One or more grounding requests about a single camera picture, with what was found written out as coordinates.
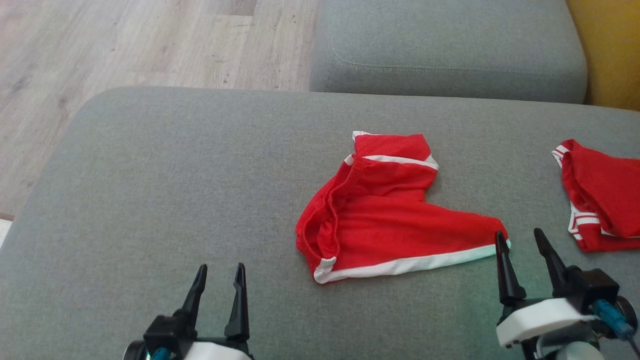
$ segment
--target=red fabric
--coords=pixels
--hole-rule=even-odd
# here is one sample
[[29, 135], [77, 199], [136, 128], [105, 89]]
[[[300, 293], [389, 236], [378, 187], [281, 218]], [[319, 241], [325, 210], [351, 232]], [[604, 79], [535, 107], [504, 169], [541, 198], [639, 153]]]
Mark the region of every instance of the red fabric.
[[431, 150], [422, 135], [360, 135], [355, 149], [353, 164], [346, 160], [340, 166], [296, 225], [296, 246], [312, 274], [321, 259], [336, 257], [336, 271], [474, 249], [493, 245], [497, 231], [507, 235], [497, 218], [424, 202], [437, 174], [435, 162], [430, 167], [364, 158], [425, 161]]
[[600, 222], [575, 224], [582, 236], [580, 248], [586, 252], [640, 248], [640, 238], [633, 238], [640, 236], [640, 160], [613, 158], [575, 140], [561, 146], [568, 150], [561, 166], [569, 199], [579, 211], [596, 213]]

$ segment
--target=black cable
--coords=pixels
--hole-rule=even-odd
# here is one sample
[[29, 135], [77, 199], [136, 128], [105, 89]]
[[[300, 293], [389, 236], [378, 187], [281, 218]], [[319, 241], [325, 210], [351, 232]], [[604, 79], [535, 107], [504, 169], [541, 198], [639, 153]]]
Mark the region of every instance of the black cable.
[[629, 345], [631, 345], [631, 347], [634, 349], [634, 352], [636, 353], [636, 356], [638, 357], [638, 359], [640, 359], [640, 350], [638, 350], [638, 346], [634, 341], [633, 335], [629, 335], [629, 337], [627, 337], [627, 341], [629, 342]]

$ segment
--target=gray fabric surface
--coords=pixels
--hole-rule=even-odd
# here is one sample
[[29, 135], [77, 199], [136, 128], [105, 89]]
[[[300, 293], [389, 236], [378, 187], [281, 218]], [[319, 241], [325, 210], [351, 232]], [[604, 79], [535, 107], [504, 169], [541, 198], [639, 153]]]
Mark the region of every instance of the gray fabric surface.
[[[503, 220], [530, 297], [551, 292], [533, 228], [640, 304], [638, 251], [582, 254], [551, 150], [640, 157], [640, 114], [540, 102], [123, 88], [89, 101], [0, 250], [3, 359], [122, 358], [209, 264], [198, 330], [221, 335], [238, 261], [257, 359], [521, 359], [497, 344], [495, 260], [320, 286], [294, 245], [351, 131], [424, 133], [428, 201]], [[628, 346], [605, 341], [609, 359]]]
[[323, 0], [310, 89], [581, 103], [562, 0]]

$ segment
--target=clothing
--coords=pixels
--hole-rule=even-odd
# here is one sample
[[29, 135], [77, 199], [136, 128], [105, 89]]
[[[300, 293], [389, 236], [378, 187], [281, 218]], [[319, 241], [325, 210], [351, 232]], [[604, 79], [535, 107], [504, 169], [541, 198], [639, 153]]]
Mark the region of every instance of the clothing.
[[569, 232], [585, 252], [640, 248], [640, 160], [571, 139], [552, 151], [571, 202]]
[[438, 172], [420, 134], [354, 131], [355, 154], [313, 196], [296, 246], [313, 278], [397, 275], [492, 256], [497, 218], [424, 202]]

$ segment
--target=mustard yellow fabric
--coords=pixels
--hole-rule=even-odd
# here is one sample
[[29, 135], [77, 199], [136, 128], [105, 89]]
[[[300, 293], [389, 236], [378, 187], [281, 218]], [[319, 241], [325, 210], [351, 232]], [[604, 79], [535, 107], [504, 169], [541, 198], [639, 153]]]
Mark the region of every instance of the mustard yellow fabric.
[[566, 0], [589, 68], [586, 103], [640, 111], [640, 0]]

